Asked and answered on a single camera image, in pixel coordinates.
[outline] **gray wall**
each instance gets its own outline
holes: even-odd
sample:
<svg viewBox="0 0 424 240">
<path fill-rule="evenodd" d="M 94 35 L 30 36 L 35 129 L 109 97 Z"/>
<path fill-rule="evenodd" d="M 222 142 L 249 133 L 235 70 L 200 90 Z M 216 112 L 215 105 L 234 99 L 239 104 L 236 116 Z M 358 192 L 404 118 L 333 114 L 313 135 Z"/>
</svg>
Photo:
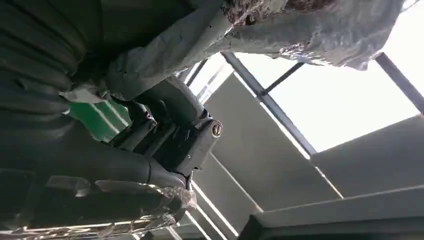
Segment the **gray wall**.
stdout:
<svg viewBox="0 0 424 240">
<path fill-rule="evenodd" d="M 238 232 L 250 213 L 270 227 L 360 219 L 370 212 L 367 205 L 376 209 L 376 218 L 424 214 L 420 205 L 404 211 L 414 202 L 406 196 L 422 197 L 419 187 L 399 190 L 424 184 L 422 116 L 317 153 L 309 161 L 234 75 L 211 96 L 206 109 L 223 123 L 223 135 L 194 180 Z M 339 199 L 315 165 L 345 200 Z M 379 201 L 389 203 L 393 196 L 398 208 L 378 207 Z M 199 204 L 207 208 L 204 202 Z M 224 226 L 210 209 L 209 213 Z"/>
</svg>

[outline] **window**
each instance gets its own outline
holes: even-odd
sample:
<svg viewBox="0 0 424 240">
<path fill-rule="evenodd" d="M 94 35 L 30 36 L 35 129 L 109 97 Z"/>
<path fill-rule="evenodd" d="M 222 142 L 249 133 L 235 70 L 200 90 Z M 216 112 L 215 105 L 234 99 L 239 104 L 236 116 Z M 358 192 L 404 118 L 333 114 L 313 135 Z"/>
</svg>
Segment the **window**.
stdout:
<svg viewBox="0 0 424 240">
<path fill-rule="evenodd" d="M 239 52 L 235 56 L 265 89 L 296 64 L 296 61 L 281 57 L 272 59 L 263 54 Z"/>
<path fill-rule="evenodd" d="M 318 152 L 419 114 L 374 61 L 368 71 L 304 65 L 270 95 Z"/>
<path fill-rule="evenodd" d="M 421 71 L 424 56 L 424 1 L 401 13 L 383 50 L 408 80 L 424 95 Z"/>
<path fill-rule="evenodd" d="M 233 71 L 224 57 L 217 53 L 207 60 L 190 85 L 190 89 L 203 104 Z"/>
</svg>

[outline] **aluminum foil tape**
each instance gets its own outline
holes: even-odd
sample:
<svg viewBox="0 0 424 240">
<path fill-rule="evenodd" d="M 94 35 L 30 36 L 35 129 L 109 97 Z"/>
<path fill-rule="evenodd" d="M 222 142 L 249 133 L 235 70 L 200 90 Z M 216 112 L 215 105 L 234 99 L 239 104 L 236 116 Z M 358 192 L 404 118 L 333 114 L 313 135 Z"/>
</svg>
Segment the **aluminum foil tape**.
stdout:
<svg viewBox="0 0 424 240">
<path fill-rule="evenodd" d="M 121 54 L 104 81 L 131 100 L 223 51 L 266 54 L 365 70 L 383 47 L 403 0 L 204 0 L 147 46 Z"/>
<path fill-rule="evenodd" d="M 90 188 L 85 181 L 71 179 L 70 177 L 55 177 L 49 181 L 50 187 L 65 189 L 75 189 L 75 197 L 84 197 Z M 164 197 L 156 211 L 157 215 L 144 212 L 140 209 L 140 217 L 130 221 L 110 222 L 90 225 L 58 226 L 50 228 L 19 227 L 14 230 L 0 231 L 0 239 L 25 239 L 25 240 L 46 240 L 46 239 L 105 239 L 124 235 L 131 235 L 135 239 L 140 239 L 149 231 L 155 231 L 176 224 L 176 219 L 167 209 L 168 204 L 178 198 L 181 200 L 181 209 L 196 207 L 196 195 L 192 190 L 181 187 L 160 188 L 152 184 L 138 182 L 99 180 L 95 184 L 104 192 L 113 191 L 153 191 Z"/>
</svg>

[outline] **green panel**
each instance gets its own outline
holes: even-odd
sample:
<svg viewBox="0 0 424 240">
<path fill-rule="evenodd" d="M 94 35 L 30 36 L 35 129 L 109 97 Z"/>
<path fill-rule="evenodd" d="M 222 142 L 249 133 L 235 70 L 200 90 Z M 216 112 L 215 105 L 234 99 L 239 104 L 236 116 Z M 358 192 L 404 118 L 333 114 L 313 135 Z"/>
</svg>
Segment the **green panel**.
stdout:
<svg viewBox="0 0 424 240">
<path fill-rule="evenodd" d="M 127 123 L 131 122 L 128 112 L 123 106 L 114 102 L 111 105 L 121 119 Z M 72 103 L 69 115 L 80 120 L 92 136 L 99 141 L 108 142 L 125 128 L 120 118 L 104 102 L 98 104 Z"/>
</svg>

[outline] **foam insulation sleeve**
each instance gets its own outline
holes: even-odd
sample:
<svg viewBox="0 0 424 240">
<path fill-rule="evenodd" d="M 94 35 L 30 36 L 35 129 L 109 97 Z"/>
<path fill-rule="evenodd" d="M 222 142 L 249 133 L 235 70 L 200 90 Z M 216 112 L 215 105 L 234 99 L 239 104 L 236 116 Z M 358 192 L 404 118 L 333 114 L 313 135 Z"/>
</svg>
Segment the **foam insulation sleeve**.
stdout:
<svg viewBox="0 0 424 240">
<path fill-rule="evenodd" d="M 265 54 L 366 70 L 403 0 L 204 0 L 144 47 L 121 54 L 103 79 L 131 100 L 218 52 Z"/>
</svg>

